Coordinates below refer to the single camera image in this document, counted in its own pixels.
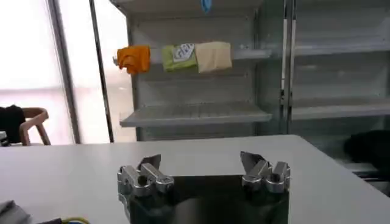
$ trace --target cable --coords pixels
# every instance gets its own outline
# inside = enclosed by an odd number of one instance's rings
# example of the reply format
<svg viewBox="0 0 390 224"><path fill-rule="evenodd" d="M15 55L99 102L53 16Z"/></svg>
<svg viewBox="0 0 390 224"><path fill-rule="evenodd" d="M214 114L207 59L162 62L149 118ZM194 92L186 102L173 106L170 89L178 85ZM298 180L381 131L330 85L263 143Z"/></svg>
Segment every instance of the cable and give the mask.
<svg viewBox="0 0 390 224"><path fill-rule="evenodd" d="M85 219L83 217L70 217L70 218L62 220L63 224L71 224L71 222L80 222L83 224L91 224L90 222L88 222L87 219Z"/></svg>

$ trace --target metal shelf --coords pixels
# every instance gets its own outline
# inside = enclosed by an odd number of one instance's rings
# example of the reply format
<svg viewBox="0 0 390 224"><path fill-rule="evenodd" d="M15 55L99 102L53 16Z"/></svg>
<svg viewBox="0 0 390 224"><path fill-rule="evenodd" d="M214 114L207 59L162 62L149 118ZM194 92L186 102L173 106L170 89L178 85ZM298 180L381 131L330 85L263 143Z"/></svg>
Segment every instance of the metal shelf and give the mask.
<svg viewBox="0 0 390 224"><path fill-rule="evenodd" d="M297 56L386 52L390 51L390 43L297 46L295 51Z"/></svg>
<svg viewBox="0 0 390 224"><path fill-rule="evenodd" d="M271 57L271 50L236 49L232 50L232 60L257 60ZM116 55L113 56L114 64L118 65ZM151 64L162 64L161 49L151 49Z"/></svg>
<svg viewBox="0 0 390 224"><path fill-rule="evenodd" d="M205 14L199 0L110 0L125 15L167 15L175 17L175 13L183 16L209 16L213 12L253 11L263 0L213 0L211 12Z"/></svg>
<svg viewBox="0 0 390 224"><path fill-rule="evenodd" d="M120 122L122 127L157 127L267 122L272 115L247 102L142 107Z"/></svg>
<svg viewBox="0 0 390 224"><path fill-rule="evenodd" d="M352 163L350 161L344 161L340 159L336 159L336 162L353 173L378 172L378 170L370 163Z"/></svg>
<svg viewBox="0 0 390 224"><path fill-rule="evenodd" d="M390 114L387 99L310 99L293 103L292 119L381 116Z"/></svg>

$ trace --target white table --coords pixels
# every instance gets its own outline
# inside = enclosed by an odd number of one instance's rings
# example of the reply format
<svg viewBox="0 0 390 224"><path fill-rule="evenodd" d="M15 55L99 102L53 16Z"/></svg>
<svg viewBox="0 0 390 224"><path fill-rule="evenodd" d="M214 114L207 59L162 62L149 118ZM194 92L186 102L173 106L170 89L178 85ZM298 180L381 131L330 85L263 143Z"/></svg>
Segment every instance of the white table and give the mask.
<svg viewBox="0 0 390 224"><path fill-rule="evenodd" d="M14 199L35 221L128 223L117 197L121 165L161 153L169 175L242 174L241 150L289 163L291 224L390 222L389 198L297 136L1 148L0 201Z"/></svg>

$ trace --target wooden chair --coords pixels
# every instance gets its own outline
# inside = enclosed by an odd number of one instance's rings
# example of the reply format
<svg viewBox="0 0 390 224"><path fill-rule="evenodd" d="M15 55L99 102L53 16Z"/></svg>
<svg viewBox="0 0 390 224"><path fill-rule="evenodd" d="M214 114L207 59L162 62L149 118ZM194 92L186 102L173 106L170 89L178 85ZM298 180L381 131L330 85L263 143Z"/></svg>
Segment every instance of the wooden chair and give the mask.
<svg viewBox="0 0 390 224"><path fill-rule="evenodd" d="M51 145L48 134L43 127L43 122L49 118L48 111L44 108L22 108L26 121L19 127L20 141L23 146L30 146L29 129L36 126L44 145Z"/></svg>

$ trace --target label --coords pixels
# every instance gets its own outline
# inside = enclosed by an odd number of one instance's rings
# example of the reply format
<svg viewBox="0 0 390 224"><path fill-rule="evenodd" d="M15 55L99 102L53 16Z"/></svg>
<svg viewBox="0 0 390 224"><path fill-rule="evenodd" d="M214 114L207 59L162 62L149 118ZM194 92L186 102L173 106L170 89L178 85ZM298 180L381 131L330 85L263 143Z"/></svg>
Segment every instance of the label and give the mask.
<svg viewBox="0 0 390 224"><path fill-rule="evenodd" d="M187 61L195 50L195 44L181 44L172 50L173 62Z"/></svg>

